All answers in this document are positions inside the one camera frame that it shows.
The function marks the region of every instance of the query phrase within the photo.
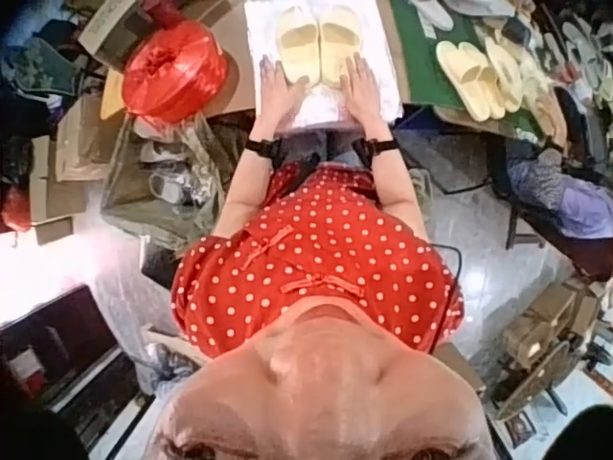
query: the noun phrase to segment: wire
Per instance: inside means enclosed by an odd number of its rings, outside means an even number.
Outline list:
[[[449,291],[449,295],[447,296],[447,302],[443,309],[443,316],[441,317],[441,321],[439,321],[439,327],[437,329],[437,333],[434,335],[434,341],[432,342],[432,346],[428,352],[430,355],[434,353],[434,349],[436,348],[437,344],[439,343],[439,339],[441,338],[441,333],[443,332],[444,320],[447,317],[447,312],[449,311],[449,308],[451,307],[451,301],[453,300],[453,296],[458,290],[458,284],[460,282],[460,275],[462,274],[462,263],[463,263],[462,251],[460,251],[460,249],[458,249],[457,247],[447,246],[446,244],[434,244],[434,243],[431,245],[432,247],[436,247],[438,249],[447,249],[449,251],[454,252],[458,256],[458,269],[456,270],[456,274],[453,278],[453,284],[451,285],[451,290]]]

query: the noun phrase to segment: fabric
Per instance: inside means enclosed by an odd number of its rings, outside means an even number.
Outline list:
[[[188,250],[175,275],[171,308],[208,357],[236,349],[305,296],[334,295],[361,306],[408,346],[429,351],[464,315],[439,254],[365,196],[369,172],[324,164],[296,192],[285,165],[264,208],[231,239],[208,237]]]

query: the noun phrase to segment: yellow slipper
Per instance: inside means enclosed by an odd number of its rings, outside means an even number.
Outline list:
[[[310,86],[321,79],[319,29],[308,11],[294,7],[285,11],[277,24],[277,48],[291,83],[308,77]]]
[[[347,75],[347,58],[362,50],[362,26],[357,15],[345,7],[331,8],[319,24],[323,81],[338,88],[341,76]]]

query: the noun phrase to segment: cardboard box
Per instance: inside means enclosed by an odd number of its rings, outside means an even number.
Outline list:
[[[85,190],[81,182],[56,179],[56,144],[49,136],[33,139],[34,167],[30,174],[32,224],[59,219],[85,211]]]
[[[71,236],[73,234],[73,218],[60,218],[39,223],[33,229],[36,234],[36,242],[39,246],[43,246]]]
[[[106,177],[115,141],[124,122],[120,111],[101,120],[102,96],[85,94],[57,126],[56,177],[101,180]]]

